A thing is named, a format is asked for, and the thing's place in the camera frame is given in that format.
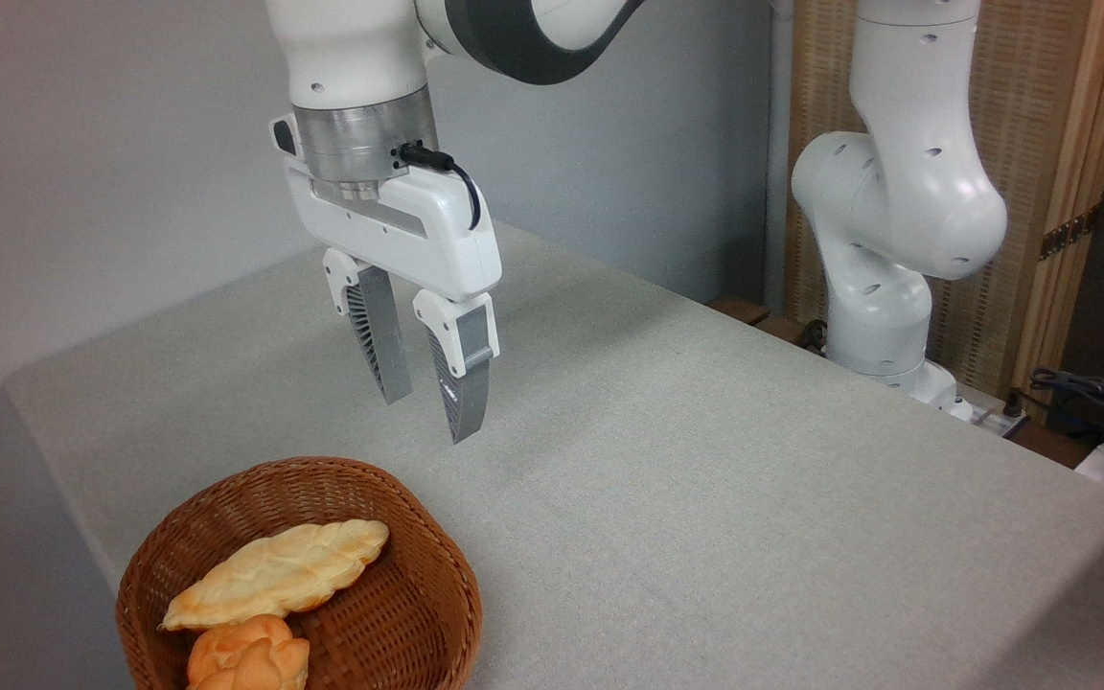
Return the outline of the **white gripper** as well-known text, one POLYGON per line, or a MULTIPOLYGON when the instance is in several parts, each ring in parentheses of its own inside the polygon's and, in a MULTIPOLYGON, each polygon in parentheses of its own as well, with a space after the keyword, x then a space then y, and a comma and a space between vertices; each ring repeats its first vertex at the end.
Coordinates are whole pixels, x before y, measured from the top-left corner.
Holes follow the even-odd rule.
POLYGON ((376 199, 349 199, 304 162, 291 114, 270 123, 270 136, 298 217, 332 247, 323 270, 335 310, 349 319, 381 396, 394 403, 412 392, 391 272, 425 288, 413 310, 426 328, 452 443, 473 436, 484 425, 500 351, 487 291, 502 278, 502 258, 486 202, 473 221, 460 176, 420 167, 381 182, 376 199))

